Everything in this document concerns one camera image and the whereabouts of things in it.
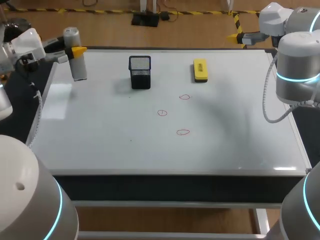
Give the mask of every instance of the spray can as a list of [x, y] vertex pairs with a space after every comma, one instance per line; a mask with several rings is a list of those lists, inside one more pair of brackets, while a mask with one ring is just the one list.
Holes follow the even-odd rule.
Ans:
[[[63, 39], [67, 48], [81, 47], [80, 34], [76, 27], [67, 27], [63, 31]], [[69, 64], [74, 81], [87, 79], [87, 69], [84, 55], [69, 60]]]

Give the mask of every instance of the whiteboard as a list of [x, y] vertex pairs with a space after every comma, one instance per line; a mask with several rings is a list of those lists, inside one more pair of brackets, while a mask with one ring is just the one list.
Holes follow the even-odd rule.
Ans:
[[[129, 56], [151, 56], [151, 89], [131, 89]], [[290, 115], [265, 121], [264, 50], [89, 50], [88, 79], [52, 68], [33, 151], [54, 175], [303, 176], [310, 163]], [[208, 82], [194, 83], [204, 58]], [[267, 113], [287, 105], [270, 77]]]

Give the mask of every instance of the red circle marking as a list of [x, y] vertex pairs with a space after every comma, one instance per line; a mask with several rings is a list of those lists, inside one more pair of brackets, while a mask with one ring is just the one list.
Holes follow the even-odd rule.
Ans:
[[188, 94], [183, 94], [182, 96], [179, 96], [179, 98], [182, 99], [182, 100], [188, 100], [191, 97]]
[[183, 135], [187, 135], [188, 133], [190, 133], [190, 131], [188, 129], [180, 129], [178, 131], [176, 131], [176, 134], [183, 136]]
[[161, 117], [164, 117], [164, 116], [166, 116], [167, 114], [168, 114], [168, 112], [165, 111], [165, 110], [159, 110], [159, 111], [158, 111], [158, 115], [161, 116]]

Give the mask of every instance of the black mesh pen holder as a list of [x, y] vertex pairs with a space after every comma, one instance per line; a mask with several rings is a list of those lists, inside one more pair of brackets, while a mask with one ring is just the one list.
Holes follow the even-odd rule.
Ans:
[[130, 56], [129, 70], [132, 89], [150, 89], [151, 87], [151, 57]]

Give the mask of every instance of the whiteboard eraser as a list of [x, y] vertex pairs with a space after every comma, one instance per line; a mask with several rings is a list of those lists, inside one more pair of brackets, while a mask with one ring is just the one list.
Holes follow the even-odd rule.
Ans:
[[207, 61], [204, 58], [193, 60], [194, 81], [196, 83], [206, 83], [208, 81]]

